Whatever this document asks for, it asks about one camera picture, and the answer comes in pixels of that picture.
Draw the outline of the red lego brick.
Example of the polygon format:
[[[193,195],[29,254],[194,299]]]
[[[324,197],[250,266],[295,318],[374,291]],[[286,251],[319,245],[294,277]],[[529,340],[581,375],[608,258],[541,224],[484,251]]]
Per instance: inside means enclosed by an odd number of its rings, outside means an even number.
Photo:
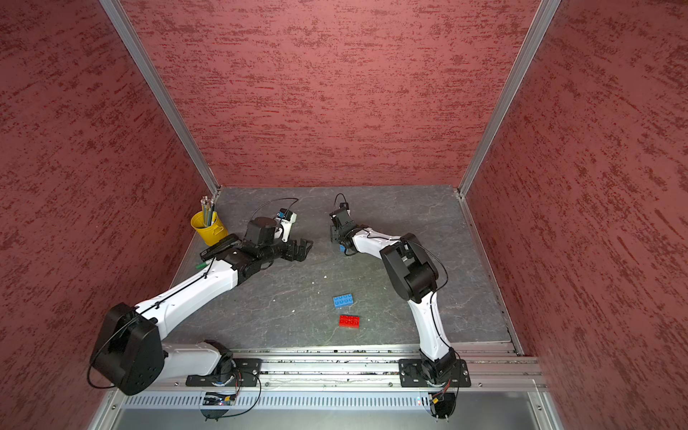
[[[341,315],[339,317],[339,326],[358,329],[360,327],[360,318],[355,315]]]

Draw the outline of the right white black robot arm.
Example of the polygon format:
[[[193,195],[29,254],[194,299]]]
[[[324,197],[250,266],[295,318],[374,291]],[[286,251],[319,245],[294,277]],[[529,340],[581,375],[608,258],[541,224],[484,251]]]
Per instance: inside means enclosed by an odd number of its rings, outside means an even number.
[[[351,218],[347,206],[329,214],[331,238],[347,252],[380,259],[394,291],[406,301],[419,334],[421,374],[431,385],[446,385],[459,358],[444,331],[436,292],[440,273],[416,236],[390,236]]]

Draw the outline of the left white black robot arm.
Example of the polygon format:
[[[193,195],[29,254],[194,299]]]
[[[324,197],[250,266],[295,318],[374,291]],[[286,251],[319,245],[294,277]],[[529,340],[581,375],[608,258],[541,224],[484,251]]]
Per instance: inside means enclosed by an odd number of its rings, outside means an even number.
[[[245,236],[230,234],[202,251],[206,265],[197,274],[136,306],[120,303],[110,308],[88,369],[128,396],[179,377],[218,387],[237,383],[233,354],[220,342],[182,345],[166,339],[186,318],[275,261],[305,261],[314,243],[290,238],[295,221],[294,214],[250,220]]]

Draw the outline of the yellow pencil cup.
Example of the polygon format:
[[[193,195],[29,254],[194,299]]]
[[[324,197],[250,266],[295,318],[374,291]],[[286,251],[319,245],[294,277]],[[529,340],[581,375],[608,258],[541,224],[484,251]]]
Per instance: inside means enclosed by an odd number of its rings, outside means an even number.
[[[218,244],[220,240],[229,236],[229,231],[225,228],[216,212],[213,213],[209,226],[204,225],[204,214],[202,212],[193,215],[190,224],[208,247]]]

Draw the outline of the pencils in cup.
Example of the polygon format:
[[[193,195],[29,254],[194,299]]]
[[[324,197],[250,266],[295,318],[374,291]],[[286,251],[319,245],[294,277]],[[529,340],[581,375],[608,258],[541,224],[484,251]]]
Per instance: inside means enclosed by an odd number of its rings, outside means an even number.
[[[212,224],[215,200],[213,197],[204,196],[201,199],[202,204],[202,224],[204,227],[210,227]]]

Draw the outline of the left controller board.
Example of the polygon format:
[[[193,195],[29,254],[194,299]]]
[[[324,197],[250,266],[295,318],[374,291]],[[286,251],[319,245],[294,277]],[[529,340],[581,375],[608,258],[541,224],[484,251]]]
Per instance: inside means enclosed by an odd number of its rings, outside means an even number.
[[[236,394],[206,392],[202,399],[204,407],[231,407],[236,403]]]

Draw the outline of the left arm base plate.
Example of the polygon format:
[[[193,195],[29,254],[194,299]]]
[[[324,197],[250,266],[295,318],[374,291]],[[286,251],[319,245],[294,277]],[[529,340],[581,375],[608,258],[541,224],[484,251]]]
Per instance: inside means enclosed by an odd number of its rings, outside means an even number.
[[[224,359],[207,376],[188,376],[188,387],[244,388],[256,387],[263,360],[260,358]]]

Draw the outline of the aluminium front rail frame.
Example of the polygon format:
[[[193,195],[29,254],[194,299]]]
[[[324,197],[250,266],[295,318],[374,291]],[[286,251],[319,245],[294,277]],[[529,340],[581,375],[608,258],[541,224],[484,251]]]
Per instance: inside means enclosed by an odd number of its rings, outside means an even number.
[[[263,360],[256,387],[188,387],[183,378],[145,392],[108,394],[94,429],[560,429],[539,360],[509,342],[460,342],[472,386],[451,388],[447,420],[430,415],[435,389],[403,388],[398,362],[413,345],[243,349]],[[204,407],[206,392],[236,394],[231,407]]]

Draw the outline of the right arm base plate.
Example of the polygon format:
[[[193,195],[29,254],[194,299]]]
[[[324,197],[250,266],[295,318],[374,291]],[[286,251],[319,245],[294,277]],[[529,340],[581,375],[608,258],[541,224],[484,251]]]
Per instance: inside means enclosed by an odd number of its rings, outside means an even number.
[[[420,359],[401,359],[398,362],[401,386],[403,388],[430,388],[440,389],[447,385],[446,382],[430,383],[423,376]],[[469,388],[472,386],[467,362],[460,359],[451,372],[448,382],[451,388]]]

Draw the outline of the right black connector mount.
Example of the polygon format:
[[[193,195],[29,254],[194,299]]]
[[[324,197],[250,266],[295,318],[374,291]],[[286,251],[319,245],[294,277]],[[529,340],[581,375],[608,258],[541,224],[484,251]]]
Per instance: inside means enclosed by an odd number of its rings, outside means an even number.
[[[437,420],[449,419],[456,408],[457,395],[453,392],[441,394],[430,399],[430,415]]]

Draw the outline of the left corner aluminium post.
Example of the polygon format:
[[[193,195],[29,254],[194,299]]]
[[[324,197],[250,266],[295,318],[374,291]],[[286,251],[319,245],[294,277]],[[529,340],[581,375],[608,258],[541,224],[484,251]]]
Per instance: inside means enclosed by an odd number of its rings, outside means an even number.
[[[121,41],[124,43],[129,55],[134,60],[134,63],[142,74],[145,82],[151,89],[152,94],[157,100],[163,113],[168,118],[170,125],[177,134],[179,141],[181,141],[182,145],[184,146],[189,158],[193,162],[193,165],[209,189],[209,192],[213,196],[217,196],[220,193],[221,185],[211,171],[211,168],[204,155],[202,155],[195,138],[193,138],[184,118],[182,117],[168,89],[163,83],[163,80],[156,67],[152,63],[152,59],[146,52],[146,49],[137,35],[134,25],[132,25],[122,3],[116,0],[100,0],[100,5],[107,14],[109,21],[114,26]]]

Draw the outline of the corner aluminium post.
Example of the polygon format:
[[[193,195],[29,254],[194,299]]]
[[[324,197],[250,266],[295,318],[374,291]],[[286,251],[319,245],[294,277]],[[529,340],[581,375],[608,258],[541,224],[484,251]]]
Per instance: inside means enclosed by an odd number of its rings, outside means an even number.
[[[528,73],[528,69],[539,50],[539,47],[548,31],[555,13],[561,5],[560,0],[542,0],[537,8],[521,48],[507,76],[505,85],[500,92],[496,106],[487,122],[476,151],[471,158],[469,166],[458,187],[458,198],[464,200],[478,175],[478,171],[487,157],[494,138],[505,120],[506,115],[517,95],[521,84]]]
[[[163,113],[168,118],[170,125],[177,134],[179,141],[181,141],[182,145],[184,146],[189,158],[193,162],[193,165],[209,189],[209,192],[213,196],[217,196],[220,193],[221,185],[211,171],[211,168],[204,155],[202,155],[195,138],[193,138],[184,118],[182,117],[168,89],[163,83],[163,80],[156,67],[152,63],[152,59],[146,52],[146,49],[137,35],[134,25],[132,25],[122,3],[116,0],[100,0],[100,5],[107,14],[109,21],[114,26],[121,41],[124,43],[129,55],[134,60],[134,63],[142,74],[145,82],[151,89],[152,94],[157,100]]]

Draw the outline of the right corner aluminium post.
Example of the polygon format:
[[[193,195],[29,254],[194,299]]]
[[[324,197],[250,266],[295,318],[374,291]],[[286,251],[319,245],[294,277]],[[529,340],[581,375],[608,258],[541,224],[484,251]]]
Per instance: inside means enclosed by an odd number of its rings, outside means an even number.
[[[505,120],[506,115],[517,95],[521,84],[528,73],[528,69],[539,50],[539,47],[548,31],[555,13],[561,5],[560,0],[542,0],[537,8],[521,48],[507,76],[505,85],[500,92],[496,106],[487,122],[476,151],[471,158],[469,166],[458,187],[458,198],[464,200],[478,175],[478,171],[487,157],[494,138]]]

